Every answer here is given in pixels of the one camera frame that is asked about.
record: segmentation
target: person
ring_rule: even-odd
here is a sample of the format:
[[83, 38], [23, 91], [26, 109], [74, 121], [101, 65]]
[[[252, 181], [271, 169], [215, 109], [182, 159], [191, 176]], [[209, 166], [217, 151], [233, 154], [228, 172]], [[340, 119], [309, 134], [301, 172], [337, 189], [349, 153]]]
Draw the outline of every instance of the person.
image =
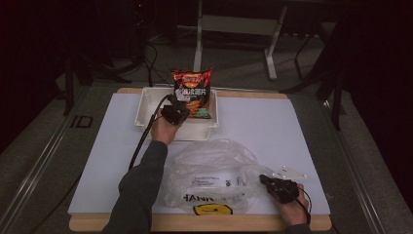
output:
[[[150, 233], [152, 206], [161, 187], [168, 145], [174, 140], [179, 128], [180, 126], [170, 124], [162, 116], [156, 119], [151, 129], [151, 142], [139, 165], [131, 168], [119, 183], [119, 198], [101, 233]], [[309, 203], [301, 190], [298, 199], [308, 207]], [[310, 233], [305, 213], [298, 203], [280, 204], [276, 201], [276, 204], [287, 224], [286, 233]]]

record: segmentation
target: dark long sleeve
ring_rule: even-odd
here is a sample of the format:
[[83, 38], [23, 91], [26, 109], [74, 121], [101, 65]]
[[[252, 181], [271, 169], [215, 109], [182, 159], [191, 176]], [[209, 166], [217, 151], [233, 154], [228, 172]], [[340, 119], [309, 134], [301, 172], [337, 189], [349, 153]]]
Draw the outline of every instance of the dark long sleeve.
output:
[[311, 234], [310, 225], [304, 223], [289, 226], [285, 229], [285, 234]]
[[129, 170], [119, 183], [119, 198], [102, 233], [149, 233], [152, 206], [164, 174], [168, 147], [152, 140], [140, 164]]

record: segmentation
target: dark background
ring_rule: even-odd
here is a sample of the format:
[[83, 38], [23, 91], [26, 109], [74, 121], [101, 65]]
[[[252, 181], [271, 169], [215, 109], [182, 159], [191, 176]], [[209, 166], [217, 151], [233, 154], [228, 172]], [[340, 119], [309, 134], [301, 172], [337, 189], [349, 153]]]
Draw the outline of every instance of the dark background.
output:
[[[209, 2], [206, 11], [219, 9], [218, 2]], [[228, 1], [229, 14], [271, 16], [263, 9], [265, 5], [236, 2], [238, 7], [231, 7], [234, 1]], [[139, 3], [148, 9], [152, 1]], [[115, 57], [135, 59], [144, 54], [147, 28], [158, 26], [173, 39], [175, 26], [196, 25], [197, 15], [196, 1], [183, 0], [157, 1], [155, 19], [144, 9], [132, 11], [129, 1], [9, 0], [0, 4], [0, 152], [60, 95], [55, 79], [64, 71], [67, 45], [71, 50], [110, 65]], [[336, 37], [334, 43], [339, 46], [332, 55], [346, 54], [342, 62], [346, 67], [344, 88], [351, 93], [396, 184], [413, 210], [413, 186], [409, 185], [413, 178], [409, 163], [413, 151], [413, 4], [410, 1], [361, 4], [362, 11], [342, 22], [346, 29]], [[338, 20], [341, 14], [342, 11], [330, 9], [325, 18]], [[311, 33], [313, 29], [308, 22], [314, 15], [309, 8], [290, 9], [283, 33], [300, 36]], [[142, 19], [139, 35], [133, 24]]]

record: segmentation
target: person's right hand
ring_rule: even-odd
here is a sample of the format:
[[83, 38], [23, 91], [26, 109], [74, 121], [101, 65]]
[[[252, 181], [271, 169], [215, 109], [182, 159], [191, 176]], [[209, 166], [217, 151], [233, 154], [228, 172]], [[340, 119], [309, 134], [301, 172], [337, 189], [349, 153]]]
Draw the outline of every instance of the person's right hand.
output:
[[157, 120], [152, 125], [151, 135], [153, 140], [158, 140], [169, 145], [174, 139], [181, 125], [172, 125], [162, 116], [161, 110], [157, 113]]
[[[298, 186], [298, 201], [300, 201], [306, 209], [309, 207], [309, 201], [304, 197], [304, 185], [301, 183]], [[275, 201], [277, 207], [279, 208], [282, 219], [285, 221], [287, 226], [297, 225], [307, 223], [307, 216], [304, 209], [297, 203], [297, 201], [292, 201], [290, 203], [281, 204], [277, 200]]]

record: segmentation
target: plastic bin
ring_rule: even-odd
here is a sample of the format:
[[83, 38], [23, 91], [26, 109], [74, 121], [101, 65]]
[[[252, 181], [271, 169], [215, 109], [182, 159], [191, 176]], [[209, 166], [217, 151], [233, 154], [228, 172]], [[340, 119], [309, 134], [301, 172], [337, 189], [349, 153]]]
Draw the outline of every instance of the plastic bin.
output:
[[[173, 94], [173, 91], [173, 88], [143, 88], [134, 124], [144, 131], [159, 102], [164, 96]], [[170, 102], [166, 99], [161, 106], [164, 104]], [[209, 139], [219, 126], [216, 90], [210, 91], [208, 113], [210, 119], [187, 118], [176, 133], [175, 140]]]

